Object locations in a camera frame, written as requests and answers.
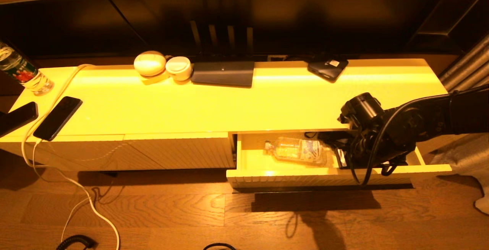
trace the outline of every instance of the open drawer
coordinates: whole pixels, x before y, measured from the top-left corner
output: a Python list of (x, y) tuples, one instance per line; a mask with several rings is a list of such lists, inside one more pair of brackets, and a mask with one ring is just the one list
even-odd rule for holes
[[(302, 133), (250, 133), (238, 135), (236, 170), (227, 170), (227, 180), (233, 188), (297, 187), (355, 185), (349, 169), (340, 170), (334, 154), (325, 166), (316, 167), (278, 161), (264, 151), (266, 140), (280, 136), (301, 137)], [(451, 172), (450, 165), (426, 165), (418, 149), (407, 156), (409, 166), (398, 166), (388, 177), (380, 168), (372, 171), (369, 184), (405, 184), (411, 177), (438, 175)], [(358, 178), (364, 169), (356, 170)]]

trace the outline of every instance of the wooden floor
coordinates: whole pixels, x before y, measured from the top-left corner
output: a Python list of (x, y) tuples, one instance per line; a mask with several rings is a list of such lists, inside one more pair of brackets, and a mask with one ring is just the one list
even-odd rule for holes
[[(56, 249), (82, 191), (39, 180), (18, 156), (0, 150), (0, 157), (0, 248)], [(482, 193), (471, 177), (415, 180), (415, 189), (236, 194), (224, 170), (68, 175), (97, 195), (124, 250), (201, 250), (213, 242), (239, 250), (489, 247), (489, 217), (473, 208)], [(42, 176), (60, 180), (51, 170)], [(89, 205), (67, 234), (90, 236), (98, 250), (115, 248), (112, 229)]]

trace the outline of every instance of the water bottle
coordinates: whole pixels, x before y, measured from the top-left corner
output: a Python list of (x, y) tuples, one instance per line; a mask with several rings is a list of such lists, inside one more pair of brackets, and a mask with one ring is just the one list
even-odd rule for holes
[(319, 140), (279, 137), (275, 142), (266, 141), (265, 150), (279, 161), (311, 165), (325, 165), (328, 161), (327, 147)]
[(54, 86), (50, 79), (27, 62), (18, 52), (2, 42), (0, 42), (0, 70), (34, 92), (35, 95), (43, 95)]

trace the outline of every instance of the smartphone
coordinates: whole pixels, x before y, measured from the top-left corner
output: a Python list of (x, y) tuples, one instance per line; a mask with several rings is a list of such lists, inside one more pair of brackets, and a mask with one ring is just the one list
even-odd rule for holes
[(330, 59), (325, 62), (311, 62), (307, 66), (307, 70), (334, 83), (347, 65), (347, 60)]
[(82, 100), (78, 98), (63, 97), (39, 127), (37, 127), (33, 135), (47, 141), (53, 140), (81, 105)]
[(37, 119), (38, 111), (35, 102), (29, 102), (16, 110), (0, 116), (0, 137), (11, 133)]

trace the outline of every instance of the white fabric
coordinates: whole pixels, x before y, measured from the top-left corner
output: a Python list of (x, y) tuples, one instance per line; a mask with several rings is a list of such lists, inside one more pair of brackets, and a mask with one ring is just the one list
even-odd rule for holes
[(489, 214), (489, 133), (467, 135), (439, 149), (431, 164), (450, 164), (453, 173), (475, 177), (484, 191), (475, 207)]

